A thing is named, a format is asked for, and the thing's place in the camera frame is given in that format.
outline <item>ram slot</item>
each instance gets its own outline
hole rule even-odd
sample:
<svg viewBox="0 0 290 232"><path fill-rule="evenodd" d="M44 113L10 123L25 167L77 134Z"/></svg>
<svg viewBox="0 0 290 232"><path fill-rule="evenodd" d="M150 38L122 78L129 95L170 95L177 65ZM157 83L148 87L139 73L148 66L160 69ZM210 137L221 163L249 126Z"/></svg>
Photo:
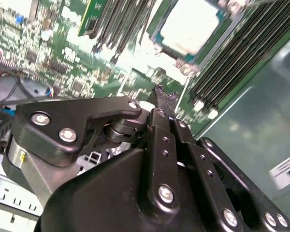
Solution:
<svg viewBox="0 0 290 232"><path fill-rule="evenodd" d="M101 35L104 32L105 26L107 25L107 23L109 22L110 18L114 13L117 2L118 0L107 1L99 20L94 25L94 28L90 29L89 31L89 37L91 39L95 39L97 36Z"/></svg>
<svg viewBox="0 0 290 232"><path fill-rule="evenodd" d="M258 15L262 14L264 9L266 8L266 5L262 5L258 7L252 15L250 16L250 19L248 19L248 22L243 25L241 28L241 33L245 34L246 30L249 29L253 24L255 24L256 21L258 21ZM228 59L228 56L232 53L233 48L237 46L236 36L233 38L233 41L229 42L224 49L224 51L214 60L214 62L209 67L215 67L214 69L207 69L204 70L204 74L200 76L199 81L196 83L196 85L193 87L192 91L195 92L196 95L199 95L202 91L203 87L207 86L210 82L214 81L216 78L215 75L213 75L212 72L214 72L217 68L220 68L222 65L224 65L224 60Z"/></svg>
<svg viewBox="0 0 290 232"><path fill-rule="evenodd" d="M141 1L133 1L133 0L130 1L130 4L129 4L126 12L124 13L123 17L121 18L120 22L117 25L117 29L115 30L115 33L110 35L109 40L106 42L107 47L109 47L110 49L114 48L120 35L123 33L123 28L124 28L125 24L127 23L130 15L133 12L135 12L135 10L139 4L141 4Z"/></svg>
<svg viewBox="0 0 290 232"><path fill-rule="evenodd" d="M230 93L230 91L237 84L239 84L239 82L249 73L249 71L255 65L257 65L259 61L263 59L264 54L268 53L274 47L274 45L279 41L279 39L281 39L282 36L290 29L290 10L286 12L288 12L288 14L285 14L287 18L283 20L283 23L281 19L277 20L277 22L281 23L281 27L278 27L276 29L271 27L269 29L270 33L273 34L273 37L271 37L272 40L267 40L263 43L262 52L257 55L256 59L245 65L245 70L242 70L239 72L238 78L236 79L236 81L232 83L232 85L227 86L227 88L224 89L223 92L213 97L213 101L216 104L219 104Z"/></svg>
<svg viewBox="0 0 290 232"><path fill-rule="evenodd" d="M232 72L234 69L241 68L239 61L241 59L247 60L252 58L252 54L249 54L248 57L245 57L247 53L251 53L251 50L254 50L252 47L258 47L259 37L265 33L267 25L271 24L274 21L273 14L279 14L282 11L282 7L276 7L276 9L271 10L271 13L265 13L262 17L259 18L259 21L250 28L249 32L245 34L245 41L248 41L249 45L245 42L239 43L236 51L229 57L227 63L222 66L222 70L217 70L215 76L216 79L215 85L211 88L205 88L203 91L204 98L211 101L215 91L220 92L227 85L229 85L236 76L228 75L229 72Z"/></svg>
<svg viewBox="0 0 290 232"><path fill-rule="evenodd" d="M140 22L140 19L142 18L142 16L144 16L144 12L146 10L146 7L148 5L150 0L143 0L141 2L141 4L139 4L139 6L137 7L135 12L131 12L131 18L132 22L128 22L128 29L126 30L125 34L122 35L119 39L118 42L116 44L116 52L115 55L112 57L112 62L116 63L117 59L119 57L119 55L123 52L123 50L125 49L127 43L129 42L129 39L131 38L131 35L133 34L133 32L136 29L136 26L138 25L138 23Z"/></svg>
<svg viewBox="0 0 290 232"><path fill-rule="evenodd" d="M112 15L110 19L103 25L103 30L98 34L98 39L96 45L93 47L93 52L99 52L103 41L105 40L105 37L110 32L111 25L114 24L114 21L117 19L118 14L120 13L120 10L122 7L127 3L129 0L117 0L114 4L114 8L112 10Z"/></svg>

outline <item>blue connector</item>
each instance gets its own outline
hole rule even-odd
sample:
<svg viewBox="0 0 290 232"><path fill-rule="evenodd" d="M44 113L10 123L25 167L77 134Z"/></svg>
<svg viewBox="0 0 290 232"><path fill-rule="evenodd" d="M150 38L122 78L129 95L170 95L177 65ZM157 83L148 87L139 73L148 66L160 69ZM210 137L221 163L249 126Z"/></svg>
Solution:
<svg viewBox="0 0 290 232"><path fill-rule="evenodd" d="M2 112L5 112L9 115L11 115L12 117L15 116L15 110L10 110L10 109L1 109Z"/></svg>
<svg viewBox="0 0 290 232"><path fill-rule="evenodd" d="M15 20L16 25L20 25L23 22L24 22L24 16L23 15L20 15L20 16L16 17L16 20Z"/></svg>

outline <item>motherboard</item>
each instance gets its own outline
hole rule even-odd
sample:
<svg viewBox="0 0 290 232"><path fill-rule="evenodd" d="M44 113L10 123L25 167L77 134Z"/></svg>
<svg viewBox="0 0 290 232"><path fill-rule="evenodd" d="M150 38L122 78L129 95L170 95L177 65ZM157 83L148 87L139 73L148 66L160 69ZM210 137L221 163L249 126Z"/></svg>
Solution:
<svg viewBox="0 0 290 232"><path fill-rule="evenodd" d="M164 85L166 92L178 96L177 117L197 134L252 77L246 72L236 82L229 82L230 91L224 91L218 96L220 101L212 103L198 92L209 86L207 80L216 77L208 72L219 66L215 61L238 39L242 28L252 25L249 20L256 18L257 12L257 19L267 15L260 13L259 6L243 8L246 2L232 1L237 5L230 7L231 1L204 1L194 6L209 12L210 17L203 16L203 26L196 21L195 27L188 27L191 21L187 15L176 28L185 26L191 33L174 39L172 25L180 14L175 12L180 1L0 0L0 62L38 73L30 78L52 86L57 96L68 98L127 95L146 101L155 85ZM187 3L181 5L191 16ZM275 44L287 41L289 31L290 27ZM202 40L194 39L201 32ZM273 52L266 55L251 69L263 65Z"/></svg>

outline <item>black cable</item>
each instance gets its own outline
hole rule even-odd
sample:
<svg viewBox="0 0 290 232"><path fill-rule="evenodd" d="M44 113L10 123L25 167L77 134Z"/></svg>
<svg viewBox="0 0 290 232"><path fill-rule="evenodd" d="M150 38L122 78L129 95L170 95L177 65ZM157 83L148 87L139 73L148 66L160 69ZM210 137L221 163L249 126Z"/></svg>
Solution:
<svg viewBox="0 0 290 232"><path fill-rule="evenodd" d="M0 69L1 69L1 70L4 70L5 72L7 72L7 73L10 74L11 76L13 76L13 77L14 77L14 80L15 80L15 83L14 83L14 85L13 85L11 91L9 92L9 94L8 94L4 99L2 99L2 100L0 101L0 102L3 102L3 101L8 100L8 99L9 99L9 98L14 94L14 92L15 92L16 89L17 89L18 80L17 80L17 76L16 76L16 74L14 74L12 71L6 69L5 67L1 67L1 66L0 66Z"/></svg>
<svg viewBox="0 0 290 232"><path fill-rule="evenodd" d="M70 98L66 98L66 97L50 97L50 96L40 96L40 97L35 97L34 99L21 99L21 100L14 100L14 101L6 101L6 102L0 102L0 106L4 106L4 105L23 105L23 104L28 104L28 103L32 103L32 102L37 102L37 101L44 101L44 100L74 100L70 99Z"/></svg>
<svg viewBox="0 0 290 232"><path fill-rule="evenodd" d="M28 90L24 87L23 83L21 83L20 77L17 77L18 80L18 84L17 86L19 87L19 89L23 92L23 94L28 98L28 99L32 99L34 98L33 95L31 93L28 92Z"/></svg>
<svg viewBox="0 0 290 232"><path fill-rule="evenodd" d="M22 93L28 98L31 99L31 102L36 102L35 97L28 92L28 90L24 87L23 83L21 82L21 79L19 76L16 75L16 73L13 73L13 71L21 71L24 72L27 75L33 75L36 76L38 78L40 78L40 76L38 74L36 74L35 72L32 72L29 69L25 69L25 68L18 68L18 67L9 67L6 68L3 65L0 65L0 70L4 71L5 73L8 73L9 75L11 75L12 77L14 77L14 81L15 84L13 85L11 91L9 92L9 94L7 95L7 97L5 97L4 99L0 100L0 103L5 103L5 101L7 101L16 91L17 87L19 87L19 89L22 91Z"/></svg>

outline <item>cable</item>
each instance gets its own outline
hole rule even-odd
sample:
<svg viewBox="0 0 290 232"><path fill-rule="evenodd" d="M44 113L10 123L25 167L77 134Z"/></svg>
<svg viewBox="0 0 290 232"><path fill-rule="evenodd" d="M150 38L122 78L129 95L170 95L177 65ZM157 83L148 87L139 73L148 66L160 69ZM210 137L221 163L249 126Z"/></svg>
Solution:
<svg viewBox="0 0 290 232"><path fill-rule="evenodd" d="M50 96L40 96L40 97L35 97L34 99L21 99L21 100L15 100L15 101L6 101L6 102L0 102L0 106L4 105L23 105L23 104L28 104L32 103L34 101L44 101L44 100L75 100L77 98L66 98L66 97L50 97Z"/></svg>
<svg viewBox="0 0 290 232"><path fill-rule="evenodd" d="M0 66L0 69L1 69L1 70L4 70L5 72L7 72L7 73L10 74L11 76L13 76L13 77L14 77L14 80L15 80L15 83L14 83L14 85L13 85L11 91L9 92L9 94L8 94L4 99L2 99L2 100L0 101L0 102L3 102L3 101L8 100L8 99L9 99L9 98L14 94L14 92L16 91L16 89L17 89L17 84L18 84L18 79L17 79L17 76L16 76L13 72L11 72L10 70L6 69L5 67L1 67L1 66Z"/></svg>
<svg viewBox="0 0 290 232"><path fill-rule="evenodd" d="M30 102L36 102L37 101L36 98L30 92L28 92L28 90L24 87L24 85L21 82L20 77L17 76L16 73L13 73L12 70L13 71L16 71L16 72L21 71L21 72L24 72L27 75L33 75L33 76L37 77L38 79L40 79L41 77L38 74L36 74L35 72L33 72L33 71L29 70L29 69L26 69L26 68L19 68L19 67L9 67L9 68L6 68L3 65L0 65L0 70L3 71L1 74L8 73L9 75L13 76L14 77L14 80L15 80L15 84L13 85L11 91L9 92L9 94L7 95L7 97L5 97L4 99L0 100L0 104L3 104L4 103L4 105L7 105L6 104L6 101L15 93L17 87L19 87L19 89L23 92L23 94L28 99L31 100ZM48 94L49 97L53 97L54 96L54 88L50 84L48 84L48 83L46 83L46 85L50 89L50 92Z"/></svg>

